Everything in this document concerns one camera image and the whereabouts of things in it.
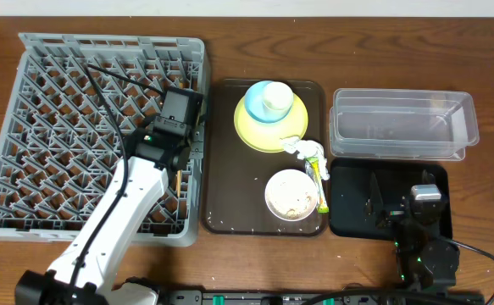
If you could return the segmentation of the white tissue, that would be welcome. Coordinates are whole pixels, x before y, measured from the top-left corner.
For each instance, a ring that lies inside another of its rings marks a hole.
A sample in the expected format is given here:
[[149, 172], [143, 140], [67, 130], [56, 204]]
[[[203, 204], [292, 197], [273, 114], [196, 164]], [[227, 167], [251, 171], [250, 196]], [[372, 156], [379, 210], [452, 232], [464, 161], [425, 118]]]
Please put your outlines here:
[[281, 138], [280, 144], [286, 153], [296, 154], [300, 160], [314, 158], [318, 162], [321, 179], [328, 180], [330, 178], [325, 150], [320, 143], [312, 140], [302, 140], [298, 136], [290, 136]]

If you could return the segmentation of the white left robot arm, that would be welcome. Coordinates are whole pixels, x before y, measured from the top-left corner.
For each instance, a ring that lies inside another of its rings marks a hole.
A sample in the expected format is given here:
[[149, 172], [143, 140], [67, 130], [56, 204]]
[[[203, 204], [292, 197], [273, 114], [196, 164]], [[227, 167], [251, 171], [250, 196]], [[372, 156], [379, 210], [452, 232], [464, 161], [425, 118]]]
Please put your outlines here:
[[126, 250], [149, 210], [186, 168], [203, 95], [171, 88], [161, 114], [145, 118], [121, 142], [107, 190], [78, 236], [44, 274], [25, 271], [17, 304], [155, 304], [159, 291], [142, 279], [114, 288]]

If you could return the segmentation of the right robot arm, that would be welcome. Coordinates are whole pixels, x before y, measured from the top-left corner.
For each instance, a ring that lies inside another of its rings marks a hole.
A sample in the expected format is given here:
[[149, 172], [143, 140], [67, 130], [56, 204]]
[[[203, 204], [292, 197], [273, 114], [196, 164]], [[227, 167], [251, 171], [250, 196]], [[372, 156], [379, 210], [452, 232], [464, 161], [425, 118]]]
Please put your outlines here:
[[445, 293], [456, 285], [459, 264], [459, 250], [441, 234], [449, 200], [432, 174], [423, 171], [421, 180], [407, 186], [372, 173], [365, 213], [374, 216], [374, 227], [395, 242], [399, 272], [406, 285]]

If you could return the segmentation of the yellow green snack wrapper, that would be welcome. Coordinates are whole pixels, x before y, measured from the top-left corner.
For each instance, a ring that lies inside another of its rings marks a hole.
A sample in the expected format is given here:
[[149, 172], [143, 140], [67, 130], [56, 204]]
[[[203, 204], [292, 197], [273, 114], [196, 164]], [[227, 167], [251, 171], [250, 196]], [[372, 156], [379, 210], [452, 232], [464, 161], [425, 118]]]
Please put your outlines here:
[[317, 203], [317, 212], [319, 214], [327, 214], [330, 209], [328, 207], [325, 191], [322, 184], [323, 178], [320, 173], [318, 159], [315, 157], [306, 158], [305, 159], [305, 169], [308, 176], [314, 182], [316, 189], [318, 191], [318, 203]]

